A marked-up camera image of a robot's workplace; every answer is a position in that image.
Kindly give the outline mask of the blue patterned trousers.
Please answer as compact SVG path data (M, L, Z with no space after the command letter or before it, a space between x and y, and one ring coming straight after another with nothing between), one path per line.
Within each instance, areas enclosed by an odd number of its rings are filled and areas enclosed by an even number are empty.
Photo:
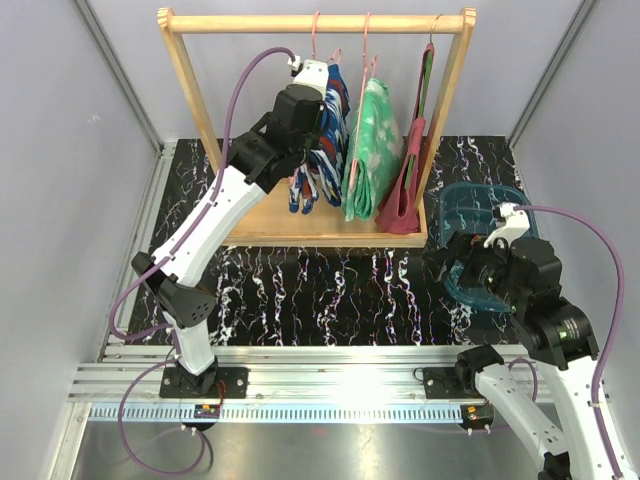
M350 96L336 63L328 66L328 84L325 96L323 126L318 148L289 178L288 208L290 213L307 215L323 195L332 207L342 204L341 185L349 146L347 117Z

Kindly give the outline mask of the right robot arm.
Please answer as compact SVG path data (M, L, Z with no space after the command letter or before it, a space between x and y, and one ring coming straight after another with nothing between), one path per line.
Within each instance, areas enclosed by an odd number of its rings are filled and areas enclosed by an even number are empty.
M441 252L443 276L460 263L463 285L482 287L508 306L560 421L551 421L521 390L492 346L458 355L456 389L493 405L533 458L541 479L638 478L594 376L604 355L587 316L561 294L562 263L551 244L529 237L486 241L457 232Z

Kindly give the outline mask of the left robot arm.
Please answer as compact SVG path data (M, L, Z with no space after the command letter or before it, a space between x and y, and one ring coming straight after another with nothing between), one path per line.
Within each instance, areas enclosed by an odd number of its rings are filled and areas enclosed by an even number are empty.
M132 261L175 336L177 359L163 375L163 398L205 397L223 377L209 341L215 297L200 281L214 253L238 222L317 147L323 133L323 94L290 84L271 111L235 138L207 193L173 236Z

